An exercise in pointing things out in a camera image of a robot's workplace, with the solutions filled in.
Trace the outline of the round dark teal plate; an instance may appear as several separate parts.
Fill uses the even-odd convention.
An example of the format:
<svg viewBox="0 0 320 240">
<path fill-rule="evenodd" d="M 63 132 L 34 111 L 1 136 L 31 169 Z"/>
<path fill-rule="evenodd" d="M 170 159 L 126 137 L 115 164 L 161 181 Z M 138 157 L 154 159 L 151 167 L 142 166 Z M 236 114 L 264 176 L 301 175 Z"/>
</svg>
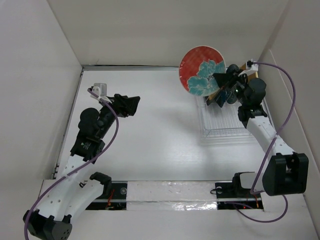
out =
<svg viewBox="0 0 320 240">
<path fill-rule="evenodd" d="M 239 70 L 239 67 L 236 64 L 231 64 L 227 70 L 226 73 L 233 73 Z M 233 105 L 237 101 L 237 97 L 232 93 L 231 90 L 226 91 L 226 102 L 229 105 Z"/>
</svg>

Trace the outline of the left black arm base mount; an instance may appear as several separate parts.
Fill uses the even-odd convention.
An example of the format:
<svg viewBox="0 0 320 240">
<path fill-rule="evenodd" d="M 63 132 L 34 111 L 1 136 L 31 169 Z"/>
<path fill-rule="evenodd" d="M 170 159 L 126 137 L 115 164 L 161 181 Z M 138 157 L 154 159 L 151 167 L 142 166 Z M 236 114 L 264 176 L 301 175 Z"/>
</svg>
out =
<svg viewBox="0 0 320 240">
<path fill-rule="evenodd" d="M 95 172 L 90 180 L 96 180 L 103 185 L 102 194 L 88 205 L 86 210 L 121 211 L 127 209 L 127 181 L 113 181 L 106 174 Z"/>
</svg>

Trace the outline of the dark blue shell-shaped plate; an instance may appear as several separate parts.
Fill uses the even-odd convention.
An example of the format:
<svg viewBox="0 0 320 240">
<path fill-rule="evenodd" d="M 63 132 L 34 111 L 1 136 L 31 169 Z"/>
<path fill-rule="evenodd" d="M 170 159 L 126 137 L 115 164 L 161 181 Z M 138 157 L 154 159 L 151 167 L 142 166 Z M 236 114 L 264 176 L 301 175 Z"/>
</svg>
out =
<svg viewBox="0 0 320 240">
<path fill-rule="evenodd" d="M 214 98 L 216 104 L 222 108 L 225 104 L 225 102 L 229 99 L 231 96 L 230 91 L 220 91 L 218 95 Z"/>
</svg>

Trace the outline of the red and teal floral plate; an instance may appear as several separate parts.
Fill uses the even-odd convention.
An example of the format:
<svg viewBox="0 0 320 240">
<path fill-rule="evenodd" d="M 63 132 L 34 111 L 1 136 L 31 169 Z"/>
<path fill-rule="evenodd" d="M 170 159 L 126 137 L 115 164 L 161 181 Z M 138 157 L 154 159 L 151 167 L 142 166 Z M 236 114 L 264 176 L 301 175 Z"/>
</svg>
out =
<svg viewBox="0 0 320 240">
<path fill-rule="evenodd" d="M 185 54 L 178 72 L 180 82 L 189 94 L 206 97 L 219 91 L 214 74 L 224 74 L 226 63 L 218 50 L 202 45 Z"/>
</svg>

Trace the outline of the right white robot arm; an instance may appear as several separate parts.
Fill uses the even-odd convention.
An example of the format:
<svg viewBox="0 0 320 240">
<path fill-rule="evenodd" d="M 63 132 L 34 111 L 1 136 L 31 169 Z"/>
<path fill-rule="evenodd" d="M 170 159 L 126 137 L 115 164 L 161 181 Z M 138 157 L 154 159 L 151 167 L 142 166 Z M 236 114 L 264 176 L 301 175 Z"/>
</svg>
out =
<svg viewBox="0 0 320 240">
<path fill-rule="evenodd" d="M 250 193 L 269 196 L 302 194 L 307 188 L 309 159 L 297 153 L 280 137 L 262 107 L 266 83 L 260 78 L 248 80 L 242 73 L 214 73 L 218 87 L 230 91 L 240 102 L 238 118 L 255 137 L 265 153 L 256 174 L 247 176 Z"/>
</svg>

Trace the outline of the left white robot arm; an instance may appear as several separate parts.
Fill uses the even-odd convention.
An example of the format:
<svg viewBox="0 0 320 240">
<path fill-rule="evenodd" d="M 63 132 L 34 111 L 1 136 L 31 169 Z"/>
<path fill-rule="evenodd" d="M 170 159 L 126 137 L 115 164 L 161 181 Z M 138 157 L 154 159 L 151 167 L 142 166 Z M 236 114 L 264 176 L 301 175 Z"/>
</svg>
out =
<svg viewBox="0 0 320 240">
<path fill-rule="evenodd" d="M 133 116 L 141 98 L 120 94 L 107 98 L 92 90 L 90 93 L 102 108 L 87 108 L 81 112 L 79 131 L 61 178 L 48 187 L 23 216 L 25 239 L 32 235 L 40 240 L 66 240 L 74 220 L 95 199 L 113 195 L 111 177 L 101 172 L 91 174 L 84 185 L 81 182 L 111 146 L 105 144 L 103 138 L 112 124 L 116 124 L 117 132 L 119 118 Z"/>
</svg>

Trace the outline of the black square plate yellow centre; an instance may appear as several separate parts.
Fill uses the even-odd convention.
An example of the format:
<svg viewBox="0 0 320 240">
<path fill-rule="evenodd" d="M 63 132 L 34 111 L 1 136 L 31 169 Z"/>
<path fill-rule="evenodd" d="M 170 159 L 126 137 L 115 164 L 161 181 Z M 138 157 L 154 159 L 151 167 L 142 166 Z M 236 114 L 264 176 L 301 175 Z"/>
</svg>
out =
<svg viewBox="0 0 320 240">
<path fill-rule="evenodd" d="M 219 89 L 217 92 L 210 94 L 209 96 L 206 96 L 205 103 L 207 106 L 211 105 L 212 103 L 216 102 L 217 99 L 220 97 L 221 90 Z"/>
</svg>

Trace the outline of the orange woven bamboo plate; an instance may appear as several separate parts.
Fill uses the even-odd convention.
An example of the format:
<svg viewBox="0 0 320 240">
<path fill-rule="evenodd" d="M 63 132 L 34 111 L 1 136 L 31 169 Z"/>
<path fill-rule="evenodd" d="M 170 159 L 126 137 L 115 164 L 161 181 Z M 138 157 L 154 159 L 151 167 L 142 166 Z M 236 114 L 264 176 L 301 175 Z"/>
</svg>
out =
<svg viewBox="0 0 320 240">
<path fill-rule="evenodd" d="M 249 63 L 245 63 L 241 68 L 240 68 L 241 72 L 239 73 L 238 76 L 242 76 L 242 75 L 247 75 L 247 79 L 248 81 L 254 79 L 254 78 L 258 78 L 258 70 L 259 70 L 259 65 L 258 64 L 249 64 Z"/>
</svg>

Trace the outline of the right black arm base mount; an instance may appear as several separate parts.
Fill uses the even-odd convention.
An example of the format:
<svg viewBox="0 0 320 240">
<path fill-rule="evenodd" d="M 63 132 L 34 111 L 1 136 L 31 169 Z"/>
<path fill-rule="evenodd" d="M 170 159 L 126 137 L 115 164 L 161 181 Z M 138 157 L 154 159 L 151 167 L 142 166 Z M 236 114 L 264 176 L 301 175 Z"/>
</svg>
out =
<svg viewBox="0 0 320 240">
<path fill-rule="evenodd" d="M 253 195 L 249 188 L 241 186 L 241 174 L 236 173 L 232 181 L 218 181 L 210 191 L 216 196 L 218 210 L 263 210 L 261 194 Z"/>
</svg>

